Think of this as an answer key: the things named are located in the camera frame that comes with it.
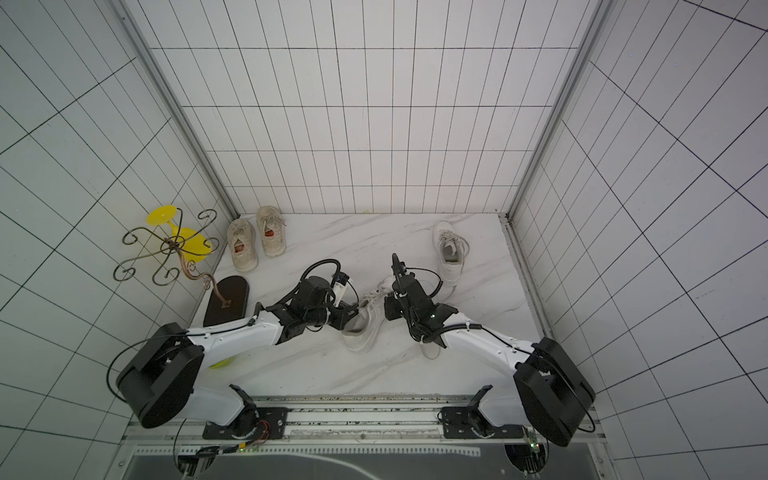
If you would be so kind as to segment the white leather sneaker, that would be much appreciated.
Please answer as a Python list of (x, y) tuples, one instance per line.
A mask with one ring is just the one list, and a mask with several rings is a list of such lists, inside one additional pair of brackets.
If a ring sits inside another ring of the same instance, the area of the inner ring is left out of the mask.
[(455, 286), (460, 280), (466, 257), (470, 252), (469, 243), (446, 221), (441, 221), (435, 226), (433, 237), (438, 255), (438, 273), (446, 285)]
[(341, 331), (346, 347), (353, 353), (365, 353), (375, 343), (379, 329), (386, 319), (385, 298), (393, 291), (392, 275), (385, 277), (375, 289), (365, 294), (358, 314)]

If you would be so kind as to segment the grey shoe insole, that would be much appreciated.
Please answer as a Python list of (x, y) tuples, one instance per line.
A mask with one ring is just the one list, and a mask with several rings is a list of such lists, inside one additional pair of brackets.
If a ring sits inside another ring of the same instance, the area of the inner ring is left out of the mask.
[(419, 348), (427, 360), (436, 360), (442, 351), (442, 348), (435, 343), (421, 343)]

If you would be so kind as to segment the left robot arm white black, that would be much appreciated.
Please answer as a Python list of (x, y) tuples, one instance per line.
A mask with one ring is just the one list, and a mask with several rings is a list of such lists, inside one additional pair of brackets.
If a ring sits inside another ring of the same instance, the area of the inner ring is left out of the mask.
[(348, 286), (349, 276), (343, 272), (330, 282), (309, 276), (279, 302), (224, 326), (186, 330), (166, 324), (117, 375), (115, 394), (147, 429), (175, 419), (226, 427), (242, 418), (253, 422), (255, 404), (241, 387), (205, 387), (199, 374), (247, 351), (286, 343), (309, 327), (341, 330), (356, 314), (354, 306), (342, 301)]

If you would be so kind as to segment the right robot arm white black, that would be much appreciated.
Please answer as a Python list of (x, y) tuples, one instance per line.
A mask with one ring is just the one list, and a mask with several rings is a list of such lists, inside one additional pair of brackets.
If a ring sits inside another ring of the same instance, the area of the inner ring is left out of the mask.
[(555, 340), (529, 342), (504, 336), (458, 309), (436, 303), (412, 273), (396, 273), (385, 297), (385, 316), (404, 319), (411, 337), (471, 356), (511, 379), (508, 387), (482, 387), (463, 414), (460, 429), (492, 438), (503, 429), (530, 426), (566, 447), (595, 400), (594, 389)]

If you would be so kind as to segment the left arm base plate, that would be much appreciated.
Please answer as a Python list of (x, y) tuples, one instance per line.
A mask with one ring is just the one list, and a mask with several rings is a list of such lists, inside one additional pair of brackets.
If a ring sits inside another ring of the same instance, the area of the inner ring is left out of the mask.
[(282, 439), (290, 412), (285, 407), (246, 408), (227, 426), (207, 422), (202, 433), (205, 440), (262, 441)]

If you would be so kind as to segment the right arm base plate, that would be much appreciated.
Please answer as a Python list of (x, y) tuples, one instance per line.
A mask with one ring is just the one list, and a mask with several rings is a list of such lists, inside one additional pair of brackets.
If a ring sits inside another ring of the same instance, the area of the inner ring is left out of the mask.
[(444, 407), (437, 414), (446, 439), (522, 439), (522, 425), (496, 427), (486, 420), (474, 407)]

